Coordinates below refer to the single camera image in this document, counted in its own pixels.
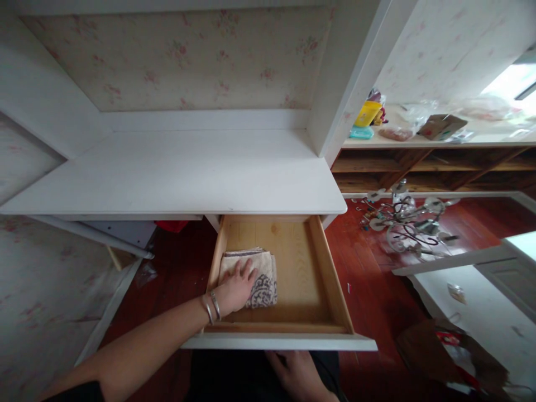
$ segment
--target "yellow container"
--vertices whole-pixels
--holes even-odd
[[[361,108],[359,116],[357,116],[356,122],[353,125],[357,127],[370,126],[370,123],[372,123],[372,120],[374,120],[380,109],[381,103],[367,100]]]

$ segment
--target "silver bracelet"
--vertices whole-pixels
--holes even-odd
[[[214,307],[216,308],[216,316],[218,317],[218,321],[221,321],[222,315],[219,313],[218,300],[216,300],[216,295],[214,293],[214,290],[210,291],[210,297],[212,298],[212,303],[214,303]]]
[[[214,321],[212,320],[212,312],[210,311],[210,306],[208,305],[205,295],[203,295],[203,302],[205,303],[205,307],[207,308],[207,311],[208,311],[208,319],[210,321],[210,324],[214,325]]]

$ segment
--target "window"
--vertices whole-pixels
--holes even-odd
[[[536,114],[536,63],[533,55],[528,56],[529,52],[504,70],[482,94],[498,95],[527,114]]]

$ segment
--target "cardboard box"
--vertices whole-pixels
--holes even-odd
[[[426,320],[398,336],[396,347],[411,371],[444,384],[475,385],[468,384],[466,377],[462,377],[461,371],[439,340],[437,331],[461,336],[459,347],[470,353],[475,379],[480,385],[478,392],[483,400],[511,400],[503,389],[508,381],[508,370],[462,329],[446,320]]]
[[[466,124],[466,120],[452,114],[433,114],[417,134],[432,141],[444,141]]]

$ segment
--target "wooden drawer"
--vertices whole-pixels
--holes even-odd
[[[353,330],[319,216],[223,216],[207,290],[225,251],[256,246],[275,255],[277,304],[232,313],[183,347],[377,350]]]

